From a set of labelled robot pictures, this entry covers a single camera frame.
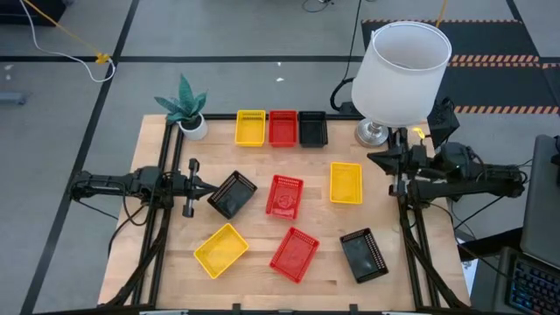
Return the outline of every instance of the black plastic basket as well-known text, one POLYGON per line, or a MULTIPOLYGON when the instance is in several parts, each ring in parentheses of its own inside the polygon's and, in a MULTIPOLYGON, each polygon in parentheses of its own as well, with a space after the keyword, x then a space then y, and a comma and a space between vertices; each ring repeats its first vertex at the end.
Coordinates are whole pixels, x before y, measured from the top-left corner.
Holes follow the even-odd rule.
POLYGON ((358 284, 389 273, 369 228, 344 235, 340 242, 358 284))
POLYGON ((256 191, 255 184, 251 183, 238 171, 234 171, 218 191, 208 198, 208 203, 228 219, 233 218, 256 191))
POLYGON ((329 143, 326 134, 326 114, 323 111, 300 111, 299 143, 304 148, 322 148, 329 143))

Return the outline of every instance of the plastic basket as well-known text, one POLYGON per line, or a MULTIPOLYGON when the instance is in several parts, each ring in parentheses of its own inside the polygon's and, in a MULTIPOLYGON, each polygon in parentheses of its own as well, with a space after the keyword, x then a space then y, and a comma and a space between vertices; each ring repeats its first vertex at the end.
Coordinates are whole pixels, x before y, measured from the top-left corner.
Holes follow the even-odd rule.
POLYGON ((256 189, 255 184, 238 171, 234 171, 207 201, 221 215, 231 219, 253 197, 256 189))
POLYGON ((266 130, 264 110, 239 110, 235 125, 235 144, 240 146, 263 146, 266 130))
POLYGON ((358 284, 389 273, 369 228, 344 235, 340 242, 358 284))
POLYGON ((299 284, 304 278, 318 246, 319 241, 290 227, 288 234, 283 238, 282 244, 272 258, 270 267, 299 284))
POLYGON ((324 111, 301 111, 299 119, 299 144, 304 148, 322 148, 329 143, 324 111))
POLYGON ((228 223, 197 248, 194 251, 194 257, 208 275, 215 279, 247 249, 249 249, 247 242, 228 223))
POLYGON ((269 201, 266 204, 266 214, 295 220, 298 217, 299 201, 303 190, 303 180, 274 175, 269 201))
POLYGON ((298 112, 271 110, 269 113, 269 142, 273 147, 291 147, 298 141, 298 112))
POLYGON ((331 163, 331 202, 355 204, 362 202, 361 165, 331 163))

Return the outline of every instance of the red basket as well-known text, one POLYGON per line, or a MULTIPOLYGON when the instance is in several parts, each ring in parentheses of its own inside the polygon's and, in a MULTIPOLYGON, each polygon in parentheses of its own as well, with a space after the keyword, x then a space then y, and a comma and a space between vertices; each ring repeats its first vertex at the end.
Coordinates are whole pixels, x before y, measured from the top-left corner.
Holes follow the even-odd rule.
POLYGON ((270 186, 269 201, 266 204, 266 214, 295 220, 298 217, 299 201, 303 190, 303 180, 274 175, 270 186))
POLYGON ((319 241, 295 227, 290 227, 270 261, 270 267, 299 284, 318 246, 319 241))
POLYGON ((298 141, 298 112, 271 110, 269 142, 273 147, 291 147, 298 141))

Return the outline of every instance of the yellow basket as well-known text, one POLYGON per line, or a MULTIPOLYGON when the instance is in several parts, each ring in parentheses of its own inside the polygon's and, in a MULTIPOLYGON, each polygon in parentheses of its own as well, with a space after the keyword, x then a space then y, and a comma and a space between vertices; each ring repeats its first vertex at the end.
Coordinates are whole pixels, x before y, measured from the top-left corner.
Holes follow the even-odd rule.
POLYGON ((235 144, 240 146, 263 146, 266 130, 264 110, 237 111, 235 125, 235 144))
POLYGON ((331 202, 355 204, 362 202, 361 165, 331 163, 331 202))
POLYGON ((231 224, 221 227, 194 251, 194 257, 212 279, 217 278, 249 249, 231 224))

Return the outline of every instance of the white lamp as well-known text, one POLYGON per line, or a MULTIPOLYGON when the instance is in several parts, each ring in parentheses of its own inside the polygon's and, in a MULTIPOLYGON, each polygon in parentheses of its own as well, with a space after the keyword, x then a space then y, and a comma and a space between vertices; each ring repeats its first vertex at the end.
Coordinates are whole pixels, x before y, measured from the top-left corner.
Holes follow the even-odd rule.
POLYGON ((407 127, 430 114, 452 45, 437 28, 395 22, 372 32, 353 80, 353 105, 366 117, 356 138, 364 146, 383 144, 387 127, 407 127))

